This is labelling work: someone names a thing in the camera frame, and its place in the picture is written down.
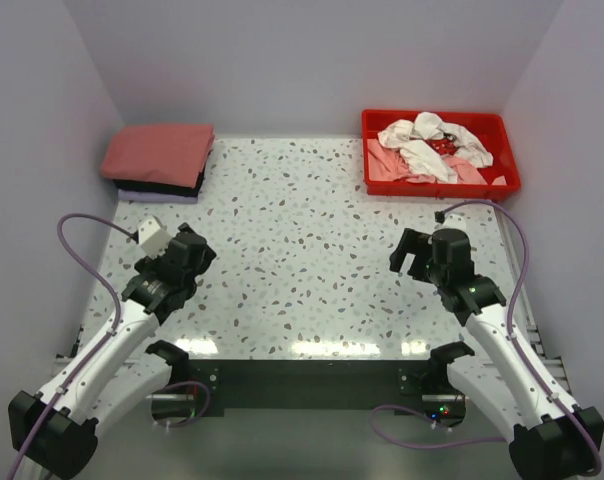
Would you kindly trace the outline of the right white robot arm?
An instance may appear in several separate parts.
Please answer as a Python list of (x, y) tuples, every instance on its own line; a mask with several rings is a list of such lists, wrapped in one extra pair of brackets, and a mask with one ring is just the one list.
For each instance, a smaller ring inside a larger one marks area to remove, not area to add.
[(409, 276), (435, 286), (443, 307), (481, 345), (494, 367), (482, 364), (463, 342), (431, 352), (430, 386), (453, 389), (491, 420), (508, 445), (523, 479), (570, 479), (597, 475), (604, 420), (583, 408), (561, 386), (510, 318), (497, 284), (475, 271), (467, 234), (441, 228), (432, 234), (405, 229), (390, 256), (390, 269), (413, 261)]

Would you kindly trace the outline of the white printed t shirt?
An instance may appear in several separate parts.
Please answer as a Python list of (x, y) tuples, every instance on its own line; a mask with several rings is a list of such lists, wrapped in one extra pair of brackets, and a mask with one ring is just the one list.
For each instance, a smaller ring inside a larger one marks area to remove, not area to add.
[(373, 138), (389, 149), (397, 150), (412, 167), (410, 155), (418, 155), (418, 143), (427, 143), (438, 155), (456, 155), (469, 160), (480, 169), (493, 165), (493, 155), (479, 138), (466, 127), (444, 121), (431, 112), (421, 112), (416, 119), (397, 120), (377, 133)]

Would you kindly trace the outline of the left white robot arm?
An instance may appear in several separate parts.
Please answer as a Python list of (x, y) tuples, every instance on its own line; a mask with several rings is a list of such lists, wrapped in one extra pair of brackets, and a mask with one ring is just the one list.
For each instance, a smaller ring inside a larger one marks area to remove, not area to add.
[(70, 363), (36, 393), (20, 391), (8, 407), (11, 440), (17, 456), (7, 474), (14, 478), (24, 459), (48, 477), (72, 479), (89, 463), (98, 436), (110, 421), (154, 393), (189, 391), (190, 413), (176, 427), (194, 423), (208, 410), (210, 387), (192, 377), (188, 354), (159, 340), (147, 347), (148, 377), (127, 387), (105, 405), (98, 398), (131, 353), (159, 329), (197, 291), (196, 279), (216, 254), (188, 224), (170, 234), (155, 217), (129, 233), (144, 252), (121, 293), (100, 277), (114, 301), (111, 317)]

